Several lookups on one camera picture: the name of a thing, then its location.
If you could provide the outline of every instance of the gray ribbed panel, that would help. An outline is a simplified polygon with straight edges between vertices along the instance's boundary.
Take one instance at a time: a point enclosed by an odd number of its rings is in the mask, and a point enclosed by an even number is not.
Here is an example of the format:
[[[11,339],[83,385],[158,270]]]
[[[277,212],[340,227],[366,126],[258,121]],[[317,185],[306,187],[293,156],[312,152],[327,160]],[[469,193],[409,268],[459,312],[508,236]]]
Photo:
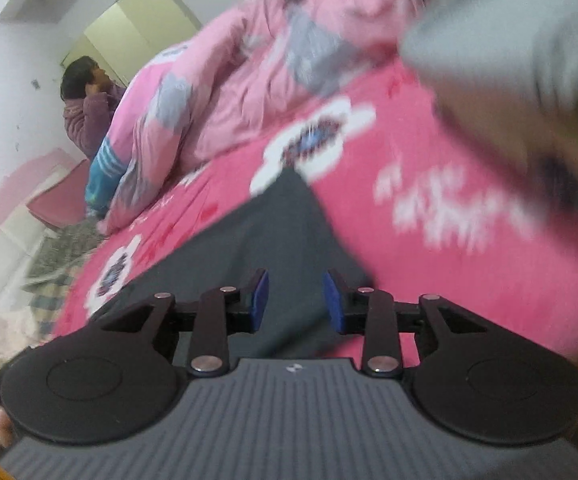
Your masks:
[[[133,438],[94,449],[26,438],[1,464],[17,480],[578,480],[566,441],[481,446],[428,422],[395,381],[346,360],[293,364],[242,360]]]

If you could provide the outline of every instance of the person with black hair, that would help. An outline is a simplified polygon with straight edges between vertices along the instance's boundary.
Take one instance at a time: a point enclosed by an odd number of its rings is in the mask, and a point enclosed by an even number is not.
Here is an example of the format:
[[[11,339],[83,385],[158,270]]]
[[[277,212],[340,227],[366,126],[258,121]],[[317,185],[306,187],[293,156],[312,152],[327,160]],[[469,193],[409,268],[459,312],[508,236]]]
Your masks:
[[[89,160],[98,153],[125,90],[89,56],[75,60],[65,70],[60,85],[64,127]]]

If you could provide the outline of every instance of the pink bedsheet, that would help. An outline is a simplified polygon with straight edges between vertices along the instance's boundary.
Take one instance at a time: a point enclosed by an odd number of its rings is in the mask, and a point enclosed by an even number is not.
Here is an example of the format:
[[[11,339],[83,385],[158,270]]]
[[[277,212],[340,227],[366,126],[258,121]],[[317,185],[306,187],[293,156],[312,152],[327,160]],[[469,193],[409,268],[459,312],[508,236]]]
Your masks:
[[[400,62],[185,177],[99,248],[55,333],[82,327],[122,285],[262,192],[283,164],[312,186],[378,287],[401,301],[440,294],[578,356],[578,223],[525,198],[440,124],[431,93]]]

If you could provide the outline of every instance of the black hair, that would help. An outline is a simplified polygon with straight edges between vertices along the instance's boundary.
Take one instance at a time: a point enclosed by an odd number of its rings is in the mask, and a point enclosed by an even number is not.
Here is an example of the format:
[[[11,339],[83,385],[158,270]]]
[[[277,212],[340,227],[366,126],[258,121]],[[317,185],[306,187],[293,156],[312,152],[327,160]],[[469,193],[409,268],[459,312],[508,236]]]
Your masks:
[[[60,85],[60,97],[65,99],[84,99],[86,85],[93,84],[93,69],[98,66],[89,56],[75,60],[64,71]]]

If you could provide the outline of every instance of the red cushion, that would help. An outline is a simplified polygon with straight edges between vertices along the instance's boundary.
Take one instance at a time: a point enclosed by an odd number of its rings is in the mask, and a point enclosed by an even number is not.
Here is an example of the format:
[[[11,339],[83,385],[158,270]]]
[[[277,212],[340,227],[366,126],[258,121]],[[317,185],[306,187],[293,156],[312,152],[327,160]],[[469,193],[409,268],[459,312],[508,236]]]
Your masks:
[[[85,187],[89,161],[80,162],[55,186],[35,196],[26,204],[41,222],[57,228],[75,225],[85,219]]]

